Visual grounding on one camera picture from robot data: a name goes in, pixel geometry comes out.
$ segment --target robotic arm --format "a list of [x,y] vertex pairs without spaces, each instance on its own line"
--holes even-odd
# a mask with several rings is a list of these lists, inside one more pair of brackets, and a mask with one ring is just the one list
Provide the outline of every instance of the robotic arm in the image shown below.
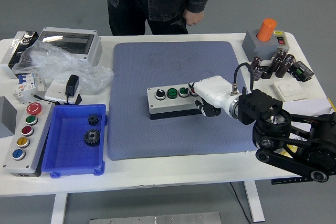
[[[190,86],[202,98],[203,104],[195,104],[205,116],[219,115],[222,108],[245,125],[255,122],[252,136],[259,161],[317,182],[326,182],[336,173],[336,113],[317,117],[289,114],[281,101],[253,90],[253,81],[249,94],[245,88],[238,92],[235,79],[230,84],[221,76]],[[308,123],[311,129],[303,131],[291,122]],[[298,139],[290,138],[290,133]]]

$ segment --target white table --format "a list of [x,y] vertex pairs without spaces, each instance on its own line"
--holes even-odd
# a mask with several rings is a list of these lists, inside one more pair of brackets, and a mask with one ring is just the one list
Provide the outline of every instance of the white table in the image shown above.
[[[289,33],[286,33],[286,35],[290,45],[289,52],[295,56],[296,60],[301,60],[310,67],[294,36]],[[248,61],[241,47],[244,37],[245,34],[102,37],[103,53],[99,64],[112,68],[113,48],[116,44],[122,42],[207,40],[230,42],[238,62],[242,63]],[[0,61],[11,42],[11,39],[0,41]],[[242,68],[242,72],[245,81],[249,83],[247,69]],[[2,69],[0,69],[0,77],[0,95],[4,95],[17,109],[17,120],[19,120],[26,106],[19,104],[12,95],[12,86],[17,81],[10,79]],[[275,81],[274,78],[255,82],[254,87],[279,99],[280,97],[272,87],[272,83]],[[315,76],[313,76],[312,80],[302,83],[301,86],[307,93],[308,99],[326,98]],[[97,95],[83,95],[82,104],[105,103],[108,108],[109,94],[110,87],[107,87]],[[2,144],[2,148],[0,148],[0,162],[3,163],[12,137],[5,137],[0,139],[0,141]],[[104,161],[106,168],[102,176],[73,175],[53,179],[50,178],[49,174],[42,173],[40,177],[15,177],[4,169],[0,169],[0,197],[55,194],[54,212],[51,222],[62,223],[68,193],[244,181],[253,214],[253,221],[256,222],[265,219],[254,180],[295,176],[295,174],[258,161],[255,158],[254,151],[248,153],[112,161],[107,156],[107,148],[105,146]]]

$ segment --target metal plate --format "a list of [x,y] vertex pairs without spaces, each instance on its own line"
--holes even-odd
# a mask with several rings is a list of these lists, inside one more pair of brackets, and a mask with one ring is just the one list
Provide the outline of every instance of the metal plate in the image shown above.
[[219,212],[90,220],[89,224],[221,224]]
[[89,224],[156,224],[155,216],[90,220]]

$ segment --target wire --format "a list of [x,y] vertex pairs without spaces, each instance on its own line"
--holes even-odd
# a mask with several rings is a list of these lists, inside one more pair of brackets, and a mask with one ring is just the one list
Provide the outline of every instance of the wire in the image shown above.
[[46,101],[46,102],[52,102],[52,103],[54,103],[55,105],[60,105],[59,102],[53,102],[53,101],[49,101],[49,100],[43,99],[42,97],[40,97],[40,96],[38,96],[38,95],[36,95],[36,94],[34,94],[33,97],[35,97],[35,98],[37,98],[37,99],[40,99],[40,100],[43,100],[43,101]]
[[237,196],[236,190],[235,190],[235,188],[233,187],[233,185],[232,185],[231,182],[230,182],[230,185],[231,185],[231,187],[232,187],[232,189],[233,189],[233,192],[234,192],[235,195],[236,195],[236,198],[237,198],[237,200],[238,200],[238,203],[240,204],[240,207],[241,207],[242,210],[243,210],[243,213],[244,213],[244,215],[245,215],[246,220],[248,221],[249,224],[251,224],[250,220],[247,218],[247,215],[246,215],[246,213],[245,213],[245,210],[244,210],[242,204],[240,203],[240,200],[239,200],[239,198],[238,198],[238,196]]
[[235,73],[234,73],[234,78],[233,78],[233,83],[237,83],[237,74],[238,74],[238,70],[242,67],[242,66],[246,66],[248,68],[248,71],[250,73],[250,89],[251,89],[251,92],[253,90],[253,68],[252,66],[247,63],[247,62],[244,62],[242,64],[240,64],[236,70],[235,70]]

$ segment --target push button station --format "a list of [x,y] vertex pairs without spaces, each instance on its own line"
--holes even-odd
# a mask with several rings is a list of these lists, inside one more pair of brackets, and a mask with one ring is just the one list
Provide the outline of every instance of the push button station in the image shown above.
[[147,97],[151,120],[201,113],[195,101],[202,100],[189,84],[147,88]]
[[30,103],[13,137],[3,167],[15,176],[39,176],[40,157],[51,123],[54,104]]

